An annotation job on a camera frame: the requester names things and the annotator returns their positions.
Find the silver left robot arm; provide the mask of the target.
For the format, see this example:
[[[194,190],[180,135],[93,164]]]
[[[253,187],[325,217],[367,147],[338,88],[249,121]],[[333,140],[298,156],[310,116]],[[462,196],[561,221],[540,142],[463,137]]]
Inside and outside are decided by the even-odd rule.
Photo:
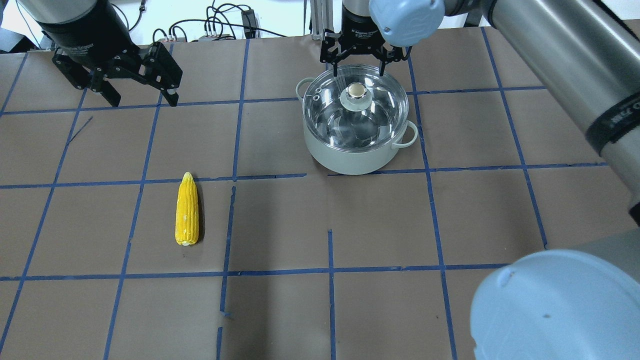
[[[80,90],[97,93],[112,106],[121,94],[111,79],[131,79],[160,91],[178,105],[183,70],[161,42],[135,44],[107,0],[22,0],[20,4],[58,49],[52,63]]]

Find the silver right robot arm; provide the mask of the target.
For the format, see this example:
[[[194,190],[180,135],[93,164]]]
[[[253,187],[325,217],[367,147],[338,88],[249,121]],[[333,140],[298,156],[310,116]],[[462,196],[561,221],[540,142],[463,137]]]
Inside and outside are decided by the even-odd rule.
[[[411,56],[415,164],[326,180],[337,360],[472,360],[493,271],[633,227],[624,185],[498,30],[442,29]]]

